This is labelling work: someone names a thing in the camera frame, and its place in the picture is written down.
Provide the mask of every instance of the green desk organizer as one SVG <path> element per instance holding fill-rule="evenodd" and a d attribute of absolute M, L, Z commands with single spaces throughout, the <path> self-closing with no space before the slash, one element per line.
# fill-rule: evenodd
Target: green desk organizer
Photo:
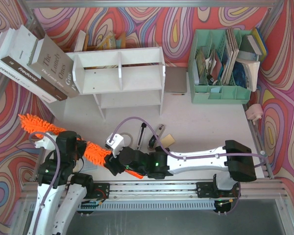
<path fill-rule="evenodd" d="M 205 47 L 203 53 L 205 58 L 208 58 L 212 49 L 211 47 L 214 45 L 219 58 L 222 58 L 226 43 L 225 31 L 223 29 L 197 29 L 195 32 L 188 61 L 188 76 L 192 103 L 194 104 L 246 104 L 249 101 L 251 91 L 236 86 L 233 76 L 231 76 L 229 85 L 222 85 L 220 81 L 214 86 L 210 86 L 208 83 L 198 86 L 194 84 L 193 63 L 198 50 L 200 47 Z M 250 33 L 251 31 L 247 30 L 234 30 L 239 48 L 242 42 L 242 36 Z M 220 92 L 211 93 L 211 89 L 216 87 L 220 87 Z"/>

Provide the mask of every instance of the gray notebook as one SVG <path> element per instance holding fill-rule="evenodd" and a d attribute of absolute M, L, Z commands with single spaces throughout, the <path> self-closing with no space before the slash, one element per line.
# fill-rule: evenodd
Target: gray notebook
<path fill-rule="evenodd" d="M 186 68 L 166 67 L 165 92 L 186 93 Z"/>

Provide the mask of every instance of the table surface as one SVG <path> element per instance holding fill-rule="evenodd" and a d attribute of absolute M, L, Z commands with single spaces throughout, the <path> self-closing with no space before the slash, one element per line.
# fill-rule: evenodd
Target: table surface
<path fill-rule="evenodd" d="M 172 95 L 165 93 L 163 113 L 159 116 L 158 106 L 116 108 L 106 110 L 106 121 L 101 118 L 99 109 L 92 95 L 80 95 L 66 101 L 65 114 L 62 120 L 55 119 L 54 124 L 67 130 L 76 131 L 85 140 L 104 147 L 105 140 L 117 125 L 125 118 L 137 116 L 145 119 L 156 129 L 164 124 L 166 129 L 162 137 L 171 134 L 175 143 L 170 146 L 175 152 L 194 152 L 209 150 L 224 145 L 225 140 L 236 140 L 257 153 L 242 105 L 205 105 L 192 104 L 191 94 Z M 133 136 L 136 146 L 141 122 L 130 120 L 118 133 L 128 132 Z M 152 133 L 146 130 L 141 151 L 147 152 L 148 141 Z M 259 159 L 254 157 L 254 164 Z M 204 180 L 212 179 L 218 171 L 201 170 L 180 173 L 167 177 L 166 180 Z M 86 171 L 92 174 L 95 181 L 136 181 L 137 178 L 122 173 L 113 176 L 109 170 L 99 166 L 95 170 Z M 256 168 L 257 178 L 264 178 L 261 167 Z"/>

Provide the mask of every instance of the orange fluffy brush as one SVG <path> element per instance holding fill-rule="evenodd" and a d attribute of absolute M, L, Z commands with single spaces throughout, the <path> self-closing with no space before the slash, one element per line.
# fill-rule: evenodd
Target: orange fluffy brush
<path fill-rule="evenodd" d="M 55 135 L 59 135 L 60 132 L 66 131 L 64 128 L 56 127 L 53 124 L 50 124 L 47 121 L 42 120 L 41 118 L 26 114 L 19 115 L 21 120 L 22 128 L 28 132 L 33 133 L 35 131 L 41 132 L 53 132 Z M 42 135 L 36 135 L 38 138 L 43 138 Z M 103 165 L 104 157 L 110 154 L 111 151 L 101 148 L 99 145 L 87 142 L 87 147 L 84 153 L 84 156 L 87 160 L 91 161 L 95 165 Z"/>

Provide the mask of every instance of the brown book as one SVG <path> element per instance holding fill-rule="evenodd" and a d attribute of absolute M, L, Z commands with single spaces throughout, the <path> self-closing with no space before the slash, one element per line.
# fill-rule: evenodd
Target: brown book
<path fill-rule="evenodd" d="M 29 67 L 70 98 L 79 94 L 73 82 L 73 60 L 48 35 L 38 41 Z"/>
<path fill-rule="evenodd" d="M 6 65 L 11 67 L 13 70 L 18 72 L 23 77 L 27 78 L 31 82 L 35 83 L 37 86 L 42 88 L 45 92 L 49 93 L 53 97 L 55 97 L 57 100 L 65 100 L 68 97 L 62 93 L 59 89 L 54 87 L 51 83 L 49 83 L 47 80 L 45 80 L 43 77 L 38 78 L 33 73 L 28 71 L 24 66 L 20 65 L 18 62 L 16 62 L 14 59 L 12 59 L 10 56 L 6 56 L 1 59 L 2 62 L 4 62 Z"/>

